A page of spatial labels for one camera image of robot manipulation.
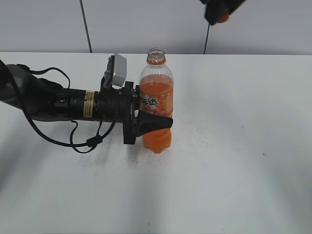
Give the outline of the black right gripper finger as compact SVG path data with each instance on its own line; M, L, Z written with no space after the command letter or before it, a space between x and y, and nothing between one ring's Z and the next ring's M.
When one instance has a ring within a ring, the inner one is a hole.
M235 12L245 0L200 0L205 6L204 18L210 26L218 24L223 14Z

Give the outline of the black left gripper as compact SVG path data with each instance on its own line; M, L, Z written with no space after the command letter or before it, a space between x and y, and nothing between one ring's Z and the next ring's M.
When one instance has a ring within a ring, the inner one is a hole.
M140 105L140 87L134 86L130 81L125 82L124 87L120 89L109 87L98 92L95 99L94 119L100 123L111 124L101 138L105 139L117 123L122 123L123 143L131 145L135 144L136 137L172 127L171 117L157 116L139 110ZM134 117L135 110L139 110L137 117Z

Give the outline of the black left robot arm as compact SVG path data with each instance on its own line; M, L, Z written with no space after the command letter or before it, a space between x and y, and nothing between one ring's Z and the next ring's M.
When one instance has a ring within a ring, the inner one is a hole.
M146 133L168 129L173 120L140 109L139 86L126 81L127 60L109 57L99 91L62 87L22 64L1 64L0 99L21 109L31 125L36 121L99 121L122 123L123 142L134 144Z

